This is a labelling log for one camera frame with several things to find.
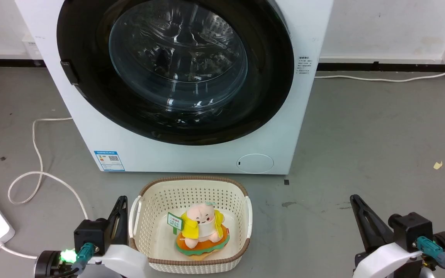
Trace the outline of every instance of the stuffed animal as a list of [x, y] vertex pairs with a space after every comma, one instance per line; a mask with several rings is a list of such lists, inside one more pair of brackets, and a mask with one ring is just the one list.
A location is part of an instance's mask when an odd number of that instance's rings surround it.
[[199, 242], [216, 243], [223, 238], [221, 224], [224, 222], [224, 215], [215, 210], [212, 203], [191, 206], [186, 213], [183, 213], [182, 220], [184, 223], [182, 235], [190, 249], [195, 248]]

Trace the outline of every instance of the yellow plush jacket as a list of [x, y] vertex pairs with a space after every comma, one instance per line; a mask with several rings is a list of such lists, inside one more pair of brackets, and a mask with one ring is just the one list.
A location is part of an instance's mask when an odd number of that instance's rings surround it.
[[[219, 212], [219, 210], [214, 210], [216, 214], [216, 219], [214, 220], [214, 224], [216, 225], [217, 234], [219, 237], [223, 237], [223, 229], [221, 228], [221, 224], [224, 220], [224, 215]], [[198, 223], [194, 220], [191, 220], [187, 213], [183, 213], [183, 230], [182, 235], [188, 239], [198, 239]]]

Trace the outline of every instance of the white plastic basket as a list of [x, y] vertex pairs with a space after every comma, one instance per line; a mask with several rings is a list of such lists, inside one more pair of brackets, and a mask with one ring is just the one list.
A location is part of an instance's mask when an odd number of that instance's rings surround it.
[[[181, 216], [192, 204], [215, 202], [229, 229], [228, 244], [203, 261], [193, 261], [175, 248], [168, 212]], [[158, 271], [205, 274], [230, 271], [250, 244], [252, 204], [245, 188], [229, 178], [182, 176], [162, 178], [143, 188], [129, 213], [130, 246]]]

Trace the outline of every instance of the front-load washing machine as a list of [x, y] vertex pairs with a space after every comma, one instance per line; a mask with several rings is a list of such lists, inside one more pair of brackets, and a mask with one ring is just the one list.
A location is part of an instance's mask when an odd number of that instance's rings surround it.
[[101, 171], [289, 172], [333, 0], [16, 2]]

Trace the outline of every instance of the washing machine door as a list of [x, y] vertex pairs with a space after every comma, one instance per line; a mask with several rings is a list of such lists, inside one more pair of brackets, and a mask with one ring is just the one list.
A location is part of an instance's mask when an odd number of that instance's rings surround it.
[[255, 131], [286, 100], [294, 72], [288, 31], [265, 0], [65, 0], [57, 44], [95, 109], [171, 144]]

